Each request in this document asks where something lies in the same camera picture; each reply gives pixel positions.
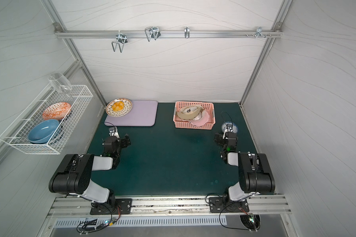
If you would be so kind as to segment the beige baseball cap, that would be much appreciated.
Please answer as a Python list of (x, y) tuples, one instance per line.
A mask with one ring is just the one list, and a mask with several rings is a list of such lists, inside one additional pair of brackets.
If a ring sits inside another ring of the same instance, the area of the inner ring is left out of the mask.
[(177, 111), (177, 116), (182, 120), (194, 119), (200, 112), (203, 111), (200, 105), (191, 105), (181, 108)]

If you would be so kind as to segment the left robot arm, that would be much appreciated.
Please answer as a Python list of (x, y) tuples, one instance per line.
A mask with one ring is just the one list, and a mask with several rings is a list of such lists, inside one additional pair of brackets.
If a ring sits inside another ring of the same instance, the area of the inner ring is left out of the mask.
[(103, 143), (104, 152), (94, 154), (67, 154), (49, 181), (52, 193), (82, 197), (94, 207), (102, 204), (113, 211), (118, 204), (114, 191), (92, 181), (94, 171), (115, 170), (120, 163), (122, 149), (131, 145), (128, 134), (124, 138), (109, 136)]

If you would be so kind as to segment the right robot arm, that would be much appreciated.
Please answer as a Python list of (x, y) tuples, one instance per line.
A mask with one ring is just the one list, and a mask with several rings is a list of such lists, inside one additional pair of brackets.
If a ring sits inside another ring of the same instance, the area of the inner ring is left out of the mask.
[(228, 187), (225, 201), (245, 201), (255, 195), (275, 192), (276, 183), (266, 154), (236, 151), (238, 137), (233, 132), (216, 133), (215, 143), (221, 147), (221, 159), (238, 167), (238, 182)]

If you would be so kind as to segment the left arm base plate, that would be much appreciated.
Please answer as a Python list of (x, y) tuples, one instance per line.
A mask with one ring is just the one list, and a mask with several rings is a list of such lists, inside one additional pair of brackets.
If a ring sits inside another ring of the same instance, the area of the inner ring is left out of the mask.
[(132, 201), (131, 198), (119, 198), (105, 203), (92, 202), (90, 215), (127, 215), (131, 212)]

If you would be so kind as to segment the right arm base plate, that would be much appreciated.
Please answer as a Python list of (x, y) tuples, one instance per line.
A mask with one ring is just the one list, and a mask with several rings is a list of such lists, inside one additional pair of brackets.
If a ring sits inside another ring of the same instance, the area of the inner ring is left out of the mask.
[(211, 213), (248, 213), (250, 211), (248, 202), (230, 201), (222, 197), (207, 197)]

